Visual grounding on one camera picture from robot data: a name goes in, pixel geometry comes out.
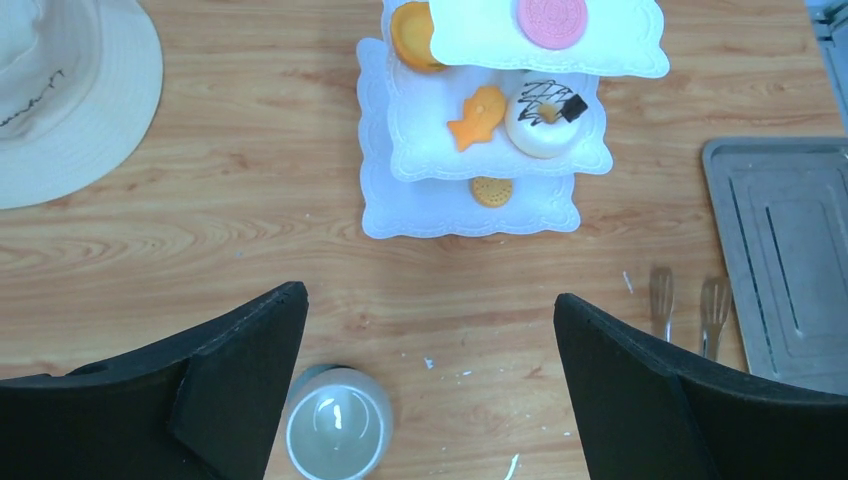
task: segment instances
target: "donut hole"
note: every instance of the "donut hole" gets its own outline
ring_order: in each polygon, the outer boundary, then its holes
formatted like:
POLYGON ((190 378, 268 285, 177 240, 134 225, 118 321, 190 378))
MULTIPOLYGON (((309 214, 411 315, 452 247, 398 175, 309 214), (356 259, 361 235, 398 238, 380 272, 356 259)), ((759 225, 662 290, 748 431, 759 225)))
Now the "donut hole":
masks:
POLYGON ((544 103, 539 107, 539 115, 548 125, 553 125, 558 120, 559 109, 550 103, 544 103))

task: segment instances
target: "fork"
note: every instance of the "fork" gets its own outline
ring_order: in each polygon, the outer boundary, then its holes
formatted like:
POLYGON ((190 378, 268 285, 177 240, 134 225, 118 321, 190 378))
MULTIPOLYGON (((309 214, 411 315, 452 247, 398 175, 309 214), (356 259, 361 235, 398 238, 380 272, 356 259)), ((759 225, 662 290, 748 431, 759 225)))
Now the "fork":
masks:
POLYGON ((733 290, 727 277, 704 281, 701 287, 701 355, 712 361, 718 359, 718 344, 732 303, 733 290))
POLYGON ((671 312, 674 310, 674 275, 668 267, 651 270, 651 330, 671 342, 671 312))

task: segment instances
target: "hat brim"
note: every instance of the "hat brim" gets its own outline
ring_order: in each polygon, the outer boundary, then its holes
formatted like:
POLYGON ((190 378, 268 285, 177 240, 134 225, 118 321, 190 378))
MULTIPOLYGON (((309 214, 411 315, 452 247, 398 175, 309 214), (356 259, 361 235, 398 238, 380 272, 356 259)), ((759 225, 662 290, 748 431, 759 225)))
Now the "hat brim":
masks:
POLYGON ((114 170, 141 143, 162 95, 162 46, 135 1, 100 3, 102 56, 91 90, 41 137, 0 149, 0 209, 76 192, 114 170))

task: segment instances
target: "bottom tier tray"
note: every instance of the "bottom tier tray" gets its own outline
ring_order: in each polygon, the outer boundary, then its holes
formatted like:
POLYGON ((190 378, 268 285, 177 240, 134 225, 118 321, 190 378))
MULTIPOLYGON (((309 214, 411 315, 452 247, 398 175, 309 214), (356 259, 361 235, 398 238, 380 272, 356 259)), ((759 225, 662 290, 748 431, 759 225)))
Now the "bottom tier tray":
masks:
POLYGON ((580 226, 580 214, 571 200, 574 175, 517 178, 512 199, 500 208, 477 203, 469 180, 395 179, 387 123, 388 48, 380 40, 366 38, 357 45, 356 54, 362 69, 357 83, 362 109, 359 143, 364 155, 360 171, 365 197, 362 228, 368 236, 527 235, 544 230, 572 232, 580 226))

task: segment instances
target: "cup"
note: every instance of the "cup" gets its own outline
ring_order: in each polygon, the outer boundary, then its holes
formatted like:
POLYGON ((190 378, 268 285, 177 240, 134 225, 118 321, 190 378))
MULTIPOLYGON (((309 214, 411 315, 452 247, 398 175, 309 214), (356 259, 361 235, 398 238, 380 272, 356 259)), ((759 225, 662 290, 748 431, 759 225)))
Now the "cup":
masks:
POLYGON ((394 431, 392 406, 371 377, 347 367, 307 369, 286 402, 286 449, 309 480, 358 480, 382 460, 394 431))

